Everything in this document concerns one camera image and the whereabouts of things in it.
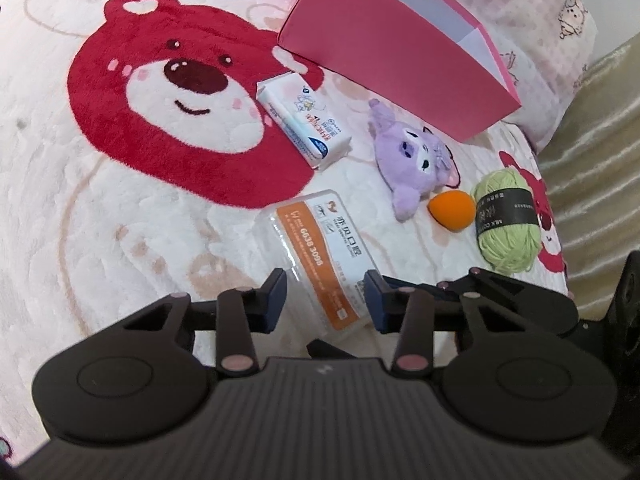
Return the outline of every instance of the orange label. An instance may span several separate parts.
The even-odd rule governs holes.
[[[322,231],[310,209],[304,202],[296,202],[279,207],[277,215],[331,326],[335,330],[349,326],[358,319],[358,314],[344,295]]]

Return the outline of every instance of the beauty blender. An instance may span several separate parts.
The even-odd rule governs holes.
[[[429,200],[427,209],[436,222],[453,232],[469,227],[476,217],[476,202],[459,189],[436,195]]]

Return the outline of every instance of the pink paper box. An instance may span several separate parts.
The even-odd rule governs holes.
[[[461,142],[520,107],[487,31],[456,0],[297,0],[278,44]]]

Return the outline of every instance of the satin fabric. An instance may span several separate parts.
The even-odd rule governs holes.
[[[584,319],[601,319],[640,248],[640,35],[584,75],[540,171]]]

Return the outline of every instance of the plastic packaged item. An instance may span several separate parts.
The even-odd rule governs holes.
[[[376,266],[335,191],[271,205],[255,229],[270,266],[287,273],[284,314],[305,342],[337,342],[369,322],[363,280]]]
[[[351,135],[300,74],[289,72],[258,83],[256,99],[315,170],[346,155]]]

